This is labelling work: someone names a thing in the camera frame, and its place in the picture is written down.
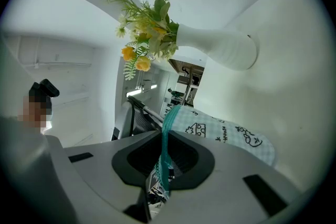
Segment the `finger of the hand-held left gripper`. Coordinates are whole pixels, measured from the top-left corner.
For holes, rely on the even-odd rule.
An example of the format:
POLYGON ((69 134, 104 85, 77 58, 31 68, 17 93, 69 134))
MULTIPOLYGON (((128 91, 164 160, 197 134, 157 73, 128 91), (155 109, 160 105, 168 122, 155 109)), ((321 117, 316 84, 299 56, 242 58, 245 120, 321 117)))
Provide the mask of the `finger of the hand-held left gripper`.
POLYGON ((116 117, 111 140, 120 140, 149 131, 161 131, 157 120, 127 99, 116 117))

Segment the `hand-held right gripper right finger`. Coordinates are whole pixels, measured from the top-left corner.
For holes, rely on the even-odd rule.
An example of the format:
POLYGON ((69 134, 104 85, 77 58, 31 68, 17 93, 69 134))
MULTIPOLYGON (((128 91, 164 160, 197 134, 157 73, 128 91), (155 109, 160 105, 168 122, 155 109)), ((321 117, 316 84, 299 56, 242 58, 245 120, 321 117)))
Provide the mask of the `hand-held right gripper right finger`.
POLYGON ((171 196, 156 224, 273 224, 300 191, 249 152, 181 132, 169 133, 169 151, 187 166, 171 181, 171 196))

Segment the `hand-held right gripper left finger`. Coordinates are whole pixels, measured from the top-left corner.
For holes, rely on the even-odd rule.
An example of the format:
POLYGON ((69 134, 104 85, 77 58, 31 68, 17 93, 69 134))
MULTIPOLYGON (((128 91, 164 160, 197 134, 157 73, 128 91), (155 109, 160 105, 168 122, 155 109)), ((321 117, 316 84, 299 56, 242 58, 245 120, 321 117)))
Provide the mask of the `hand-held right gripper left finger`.
POLYGON ((80 224, 145 224, 152 220, 147 181, 161 152, 161 133, 149 131, 111 142, 64 149, 83 187, 75 206, 80 224))

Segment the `clear zip pouch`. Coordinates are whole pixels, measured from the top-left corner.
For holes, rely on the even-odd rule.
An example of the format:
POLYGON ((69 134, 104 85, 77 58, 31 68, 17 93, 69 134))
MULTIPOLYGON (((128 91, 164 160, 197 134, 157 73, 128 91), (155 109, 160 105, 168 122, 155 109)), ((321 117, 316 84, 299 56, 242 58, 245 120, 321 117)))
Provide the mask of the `clear zip pouch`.
POLYGON ((176 105, 165 116, 162 125, 162 151, 155 165, 163 195, 169 194, 169 169, 172 154, 168 152, 168 133, 177 131, 219 141, 242 148, 269 166, 274 165, 276 151, 261 134, 253 133, 239 124, 221 120, 190 106, 176 105))

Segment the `artificial flower bouquet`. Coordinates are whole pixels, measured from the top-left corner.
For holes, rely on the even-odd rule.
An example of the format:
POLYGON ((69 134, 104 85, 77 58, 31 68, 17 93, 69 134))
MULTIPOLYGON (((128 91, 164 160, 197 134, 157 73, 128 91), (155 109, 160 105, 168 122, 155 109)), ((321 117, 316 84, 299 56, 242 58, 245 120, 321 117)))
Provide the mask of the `artificial flower bouquet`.
POLYGON ((126 81, 132 80, 137 71, 149 71, 153 60, 172 58, 178 50, 179 24, 169 17, 170 0, 154 0, 153 4, 143 1, 140 5, 135 0, 106 1, 122 7, 116 36, 123 38, 129 34, 131 38, 121 50, 126 81))

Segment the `white table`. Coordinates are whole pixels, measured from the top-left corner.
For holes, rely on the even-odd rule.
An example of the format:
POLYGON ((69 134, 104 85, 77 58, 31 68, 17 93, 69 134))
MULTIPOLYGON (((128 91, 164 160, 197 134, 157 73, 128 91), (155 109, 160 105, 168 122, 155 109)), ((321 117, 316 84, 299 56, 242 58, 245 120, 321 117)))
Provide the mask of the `white table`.
POLYGON ((258 0, 229 24, 258 58, 236 72, 207 60, 194 106, 265 135, 299 189, 321 182, 336 149, 336 29, 320 0, 258 0))

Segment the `white ribbed vase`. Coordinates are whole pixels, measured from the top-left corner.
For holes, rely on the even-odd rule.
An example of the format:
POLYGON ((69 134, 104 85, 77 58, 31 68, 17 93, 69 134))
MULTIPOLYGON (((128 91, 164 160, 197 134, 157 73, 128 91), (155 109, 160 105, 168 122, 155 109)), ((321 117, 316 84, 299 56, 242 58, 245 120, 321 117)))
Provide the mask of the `white ribbed vase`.
POLYGON ((193 47, 218 64, 244 71, 257 60, 257 46, 247 35, 236 31, 196 29, 180 24, 176 44, 193 47))

